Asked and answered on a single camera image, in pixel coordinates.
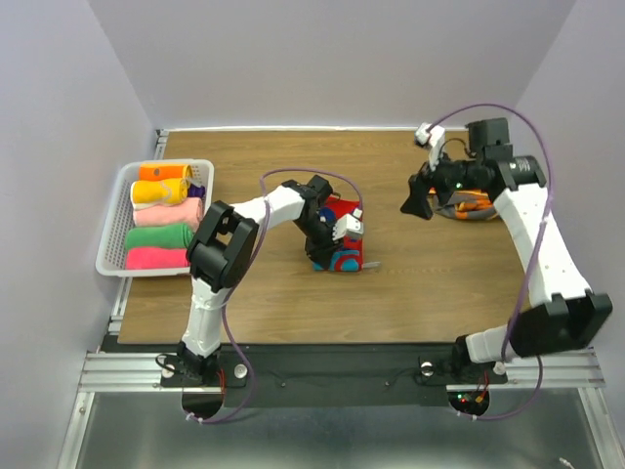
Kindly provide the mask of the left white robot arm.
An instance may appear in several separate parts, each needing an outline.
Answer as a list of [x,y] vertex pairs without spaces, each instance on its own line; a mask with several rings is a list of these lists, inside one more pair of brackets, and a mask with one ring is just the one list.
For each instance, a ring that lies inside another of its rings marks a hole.
[[219,376],[224,308],[270,229],[294,223],[305,236],[308,258],[322,268],[331,265],[343,241],[336,223],[320,210],[332,194],[330,182],[315,175],[305,184],[289,180],[267,195],[235,204],[218,200],[209,207],[187,248],[191,303],[174,371],[197,385]]

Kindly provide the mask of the teal red-trimmed towel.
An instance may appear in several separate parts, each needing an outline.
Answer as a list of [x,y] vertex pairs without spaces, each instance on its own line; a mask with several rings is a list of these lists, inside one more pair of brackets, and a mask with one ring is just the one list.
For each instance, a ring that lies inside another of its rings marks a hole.
[[[339,218],[352,212],[355,208],[360,208],[357,201],[344,200],[339,195],[330,195],[325,204],[319,209],[319,215],[322,221],[335,224]],[[363,269],[380,265],[379,262],[364,262],[363,237],[361,240],[344,238],[340,241],[344,246],[344,250],[338,256],[336,270],[333,272],[356,273]]]

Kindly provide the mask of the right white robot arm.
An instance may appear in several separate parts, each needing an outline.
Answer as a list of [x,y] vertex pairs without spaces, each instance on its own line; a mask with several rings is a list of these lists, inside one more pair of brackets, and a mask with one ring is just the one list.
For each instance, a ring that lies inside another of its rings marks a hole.
[[445,130],[424,122],[415,132],[428,159],[408,180],[400,210],[429,220],[429,196],[445,203],[460,190],[482,191],[503,221],[524,271],[520,297],[508,323],[456,339],[449,369],[471,381],[485,363],[581,350],[590,345],[613,306],[581,275],[552,213],[553,188],[533,156],[516,156],[508,122],[491,118],[467,126],[468,153],[444,151]]

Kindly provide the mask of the yellow patterned towel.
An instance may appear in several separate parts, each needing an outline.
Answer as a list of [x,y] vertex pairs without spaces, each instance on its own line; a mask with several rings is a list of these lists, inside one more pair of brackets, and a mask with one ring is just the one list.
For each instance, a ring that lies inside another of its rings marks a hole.
[[188,197],[188,182],[182,178],[161,181],[136,181],[131,186],[133,204],[179,204]]

